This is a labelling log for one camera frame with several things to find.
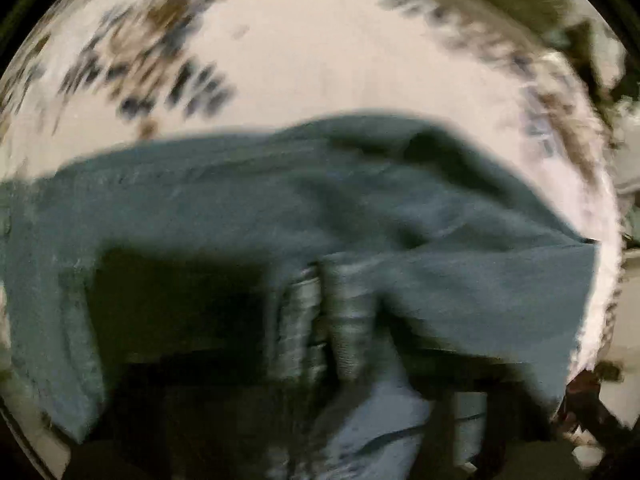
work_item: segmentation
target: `teal fabric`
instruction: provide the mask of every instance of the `teal fabric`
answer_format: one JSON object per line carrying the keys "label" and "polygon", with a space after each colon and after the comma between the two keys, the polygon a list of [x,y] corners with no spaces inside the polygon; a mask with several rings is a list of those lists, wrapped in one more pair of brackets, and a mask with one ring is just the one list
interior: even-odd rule
{"label": "teal fabric", "polygon": [[[337,253],[363,264],[370,308],[384,298],[441,347],[526,363],[541,398],[559,398],[596,248],[446,129],[384,115],[97,156],[14,185],[10,211],[15,367],[79,440],[139,356],[225,348],[243,381],[267,381],[287,284]],[[376,341],[374,379],[327,456],[428,416]],[[408,435],[368,457],[367,478],[404,478]]]}

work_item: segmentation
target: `folded cloth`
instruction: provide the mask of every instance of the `folded cloth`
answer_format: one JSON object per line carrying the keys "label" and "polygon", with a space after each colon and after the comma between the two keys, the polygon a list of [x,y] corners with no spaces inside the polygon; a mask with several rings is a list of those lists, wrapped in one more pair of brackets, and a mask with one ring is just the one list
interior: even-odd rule
{"label": "folded cloth", "polygon": [[[383,299],[441,348],[526,363],[541,399],[564,391],[595,245],[427,121],[341,116],[161,142],[6,190],[14,364],[78,440],[127,361],[219,349],[250,370],[232,374],[249,390],[277,377],[276,306],[336,254],[350,263],[333,279],[356,276],[366,319]],[[370,345],[375,373],[324,450],[332,467],[428,415],[388,338]],[[415,444],[407,431],[382,446],[368,478],[404,478]]]}

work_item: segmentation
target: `gray fabric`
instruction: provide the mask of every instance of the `gray fabric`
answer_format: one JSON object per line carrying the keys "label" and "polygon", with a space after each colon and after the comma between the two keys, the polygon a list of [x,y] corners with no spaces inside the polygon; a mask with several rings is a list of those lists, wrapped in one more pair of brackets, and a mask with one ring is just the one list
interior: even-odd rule
{"label": "gray fabric", "polygon": [[[539,393],[559,398],[595,249],[444,129],[393,116],[98,156],[14,186],[11,214],[15,366],[78,439],[132,355],[183,351],[186,339],[219,344],[247,355],[263,370],[252,380],[263,380],[276,368],[287,284],[339,253],[361,263],[357,287],[371,308],[384,297],[441,346],[526,362]],[[229,306],[244,316],[231,328],[218,318]],[[367,395],[328,457],[428,414],[389,341],[374,348]],[[414,435],[384,446],[366,477],[403,478],[416,445]]]}

